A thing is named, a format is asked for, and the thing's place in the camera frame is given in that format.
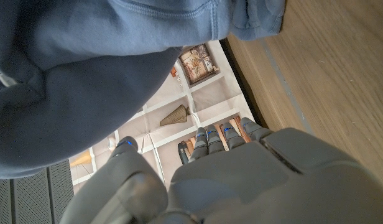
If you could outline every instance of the small decorative object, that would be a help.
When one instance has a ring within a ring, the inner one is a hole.
[[[108,137],[108,147],[110,152],[113,152],[116,149],[116,140],[113,137]]]
[[[219,68],[213,65],[205,44],[191,48],[180,56],[180,60],[185,67],[190,85],[219,72]]]
[[[185,106],[180,105],[172,113],[160,121],[160,126],[187,122],[187,115],[190,115],[190,108],[185,108]]]
[[[178,74],[177,74],[177,70],[175,69],[175,67],[172,67],[172,69],[171,69],[171,75],[172,75],[172,77],[176,77]]]

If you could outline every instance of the conical ornament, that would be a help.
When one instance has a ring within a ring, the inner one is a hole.
[[[170,113],[162,121],[160,121],[160,126],[164,126],[167,124],[184,123],[187,121],[187,115],[190,115],[189,107],[185,108],[185,106],[180,105],[172,113]]]

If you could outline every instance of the white shelf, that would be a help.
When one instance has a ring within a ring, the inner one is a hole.
[[[138,152],[146,158],[167,187],[173,172],[181,165],[177,153],[180,141],[194,136],[199,127],[227,122],[236,114],[252,119],[219,41],[210,41],[206,46],[214,65],[220,68],[220,73],[189,86],[183,67],[177,60],[174,67],[178,77],[169,74],[157,93],[142,107],[142,111],[110,135],[117,143],[125,136],[133,136],[139,146]],[[160,120],[179,105],[190,108],[188,121],[160,127]],[[81,176],[73,176],[73,185],[81,187],[106,163],[110,157],[110,151],[105,148],[107,144],[108,140],[103,139],[90,149],[92,163],[85,166],[91,174],[86,175],[87,172],[81,170],[83,167],[78,167],[77,174],[73,168],[72,175]]]
[[[199,83],[199,84],[191,87],[190,91],[191,92],[197,91],[200,88],[203,88],[204,86],[209,85],[209,84],[211,84],[211,83],[213,83],[213,82],[215,82],[215,81],[217,81],[217,80],[219,80],[220,78],[223,78],[223,77],[224,77],[224,73],[221,72],[221,73],[219,73],[219,74],[217,74],[217,75],[215,75],[215,76],[213,76],[213,77],[203,81],[202,83]]]
[[[165,100],[165,101],[163,101],[163,102],[161,102],[161,103],[157,103],[157,104],[154,105],[154,106],[147,107],[145,113],[151,112],[151,111],[153,111],[153,110],[157,110],[157,109],[159,109],[159,108],[161,108],[161,107],[163,107],[163,106],[165,106],[165,105],[168,105],[168,104],[170,104],[170,103],[172,103],[172,102],[174,102],[174,101],[177,101],[177,100],[179,100],[179,99],[185,97],[186,95],[187,95],[186,92],[178,93],[178,94],[176,94],[175,96],[169,97],[167,100]]]

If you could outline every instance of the robot finger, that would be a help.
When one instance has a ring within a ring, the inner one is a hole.
[[[206,155],[208,155],[208,141],[206,139],[206,131],[204,128],[198,128],[195,148],[190,156],[189,162],[193,162]]]
[[[208,137],[208,153],[216,153],[224,151],[224,146],[222,140],[219,137],[219,134],[212,124],[207,127],[207,137]]]
[[[260,141],[263,137],[272,133],[271,130],[259,126],[258,124],[251,121],[248,118],[242,118],[241,125],[243,126],[244,130],[253,141],[254,140]]]
[[[113,158],[114,156],[117,156],[117,155],[124,153],[128,150],[137,151],[136,140],[130,136],[126,136],[125,138],[121,139],[118,142],[118,145],[117,145],[116,149],[113,151],[113,153],[111,153],[110,158]]]
[[[229,122],[223,125],[223,132],[229,146],[229,150],[246,143]]]

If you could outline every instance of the shelf compartment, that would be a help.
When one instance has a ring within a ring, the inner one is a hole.
[[[168,75],[159,90],[157,90],[157,92],[147,101],[146,106],[150,108],[156,104],[167,101],[169,96],[175,96],[182,93],[183,87],[180,86],[181,81],[178,81],[178,76],[172,77],[171,74]]]
[[[119,140],[126,136],[132,136],[134,138],[147,134],[147,128],[145,124],[145,116],[140,116],[133,120],[130,120],[123,124],[118,129]]]
[[[161,107],[157,110],[153,110],[145,115],[147,118],[147,123],[149,124],[149,134],[154,143],[160,142],[165,138],[168,138],[174,134],[177,134],[183,130],[186,130],[196,125],[193,116],[188,115],[187,122],[185,123],[168,124],[165,126],[160,126],[160,121],[163,120],[168,114],[170,114],[180,105],[183,105],[186,108],[190,106],[187,97],[178,99],[172,103],[165,105],[164,107]]]
[[[195,131],[192,133],[188,133],[157,148],[157,152],[159,154],[161,162],[162,173],[164,175],[164,182],[167,189],[170,186],[170,181],[173,174],[182,165],[178,153],[178,143],[180,143],[181,141],[186,141],[187,139],[190,139],[195,135]]]

